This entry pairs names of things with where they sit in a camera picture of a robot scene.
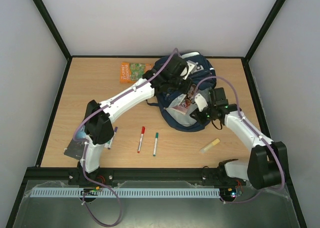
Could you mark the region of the navy blue backpack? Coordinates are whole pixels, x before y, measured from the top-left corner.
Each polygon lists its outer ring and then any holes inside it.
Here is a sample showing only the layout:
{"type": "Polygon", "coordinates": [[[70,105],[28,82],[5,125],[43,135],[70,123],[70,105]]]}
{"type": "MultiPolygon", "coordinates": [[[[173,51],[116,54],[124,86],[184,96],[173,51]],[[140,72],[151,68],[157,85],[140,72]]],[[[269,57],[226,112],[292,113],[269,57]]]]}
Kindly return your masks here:
{"type": "MultiPolygon", "coordinates": [[[[204,78],[214,76],[216,74],[212,64],[199,52],[185,53],[181,56],[185,61],[197,63],[197,69],[189,75],[193,84],[197,84],[204,78]]],[[[199,124],[196,120],[190,117],[190,113],[197,108],[196,103],[192,99],[192,104],[186,115],[178,113],[169,108],[171,102],[181,95],[181,92],[174,91],[171,93],[162,92],[156,95],[156,103],[147,103],[149,106],[158,107],[160,114],[165,122],[173,129],[181,132],[198,132],[205,128],[206,125],[199,124]]]]}

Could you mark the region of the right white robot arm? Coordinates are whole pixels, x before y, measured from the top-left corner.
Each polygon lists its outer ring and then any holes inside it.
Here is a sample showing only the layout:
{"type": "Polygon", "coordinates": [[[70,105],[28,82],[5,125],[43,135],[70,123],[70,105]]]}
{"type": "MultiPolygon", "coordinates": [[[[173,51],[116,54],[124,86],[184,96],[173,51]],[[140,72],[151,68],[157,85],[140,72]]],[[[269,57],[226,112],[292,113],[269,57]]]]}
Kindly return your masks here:
{"type": "Polygon", "coordinates": [[[197,108],[191,117],[201,124],[218,120],[250,151],[248,162],[238,159],[221,162],[219,180],[225,184],[235,178],[248,180],[255,189],[284,185],[289,169],[285,144],[264,135],[246,118],[237,104],[229,104],[223,88],[210,89],[208,93],[208,100],[200,93],[194,95],[197,108]]]}

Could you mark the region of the orange treehouse book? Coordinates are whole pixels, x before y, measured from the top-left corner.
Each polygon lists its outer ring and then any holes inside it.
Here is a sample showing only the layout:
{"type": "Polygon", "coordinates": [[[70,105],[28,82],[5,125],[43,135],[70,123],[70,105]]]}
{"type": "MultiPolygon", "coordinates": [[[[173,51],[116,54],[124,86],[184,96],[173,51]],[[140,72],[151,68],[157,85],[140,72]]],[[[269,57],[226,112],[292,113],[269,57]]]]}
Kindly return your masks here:
{"type": "Polygon", "coordinates": [[[145,72],[151,70],[152,63],[128,63],[122,62],[120,67],[120,83],[135,83],[145,72]]]}

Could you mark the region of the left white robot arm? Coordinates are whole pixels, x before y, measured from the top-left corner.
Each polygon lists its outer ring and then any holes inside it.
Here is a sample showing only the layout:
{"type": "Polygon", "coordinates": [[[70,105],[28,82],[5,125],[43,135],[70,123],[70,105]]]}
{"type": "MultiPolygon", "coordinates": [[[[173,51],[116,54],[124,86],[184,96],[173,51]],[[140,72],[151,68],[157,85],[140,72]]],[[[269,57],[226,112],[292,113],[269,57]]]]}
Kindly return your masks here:
{"type": "Polygon", "coordinates": [[[105,144],[114,136],[113,123],[123,113],[135,105],[152,98],[155,94],[167,90],[178,90],[186,94],[192,80],[189,75],[196,65],[178,55],[171,55],[162,66],[154,66],[132,86],[118,95],[97,103],[88,103],[85,118],[81,123],[84,128],[84,152],[80,164],[86,173],[96,171],[100,166],[100,157],[105,144]]]}

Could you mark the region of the pink shrew paperback book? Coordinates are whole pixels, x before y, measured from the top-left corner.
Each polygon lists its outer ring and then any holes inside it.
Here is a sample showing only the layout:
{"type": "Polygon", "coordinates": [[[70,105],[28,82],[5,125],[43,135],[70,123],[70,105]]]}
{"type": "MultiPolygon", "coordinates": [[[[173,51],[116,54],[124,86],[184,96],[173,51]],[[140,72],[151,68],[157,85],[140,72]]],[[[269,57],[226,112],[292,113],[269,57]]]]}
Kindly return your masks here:
{"type": "Polygon", "coordinates": [[[187,94],[181,94],[178,97],[176,97],[170,104],[169,108],[181,113],[183,115],[186,115],[188,112],[188,109],[190,108],[192,102],[192,98],[194,96],[196,89],[196,85],[192,84],[187,94]]]}

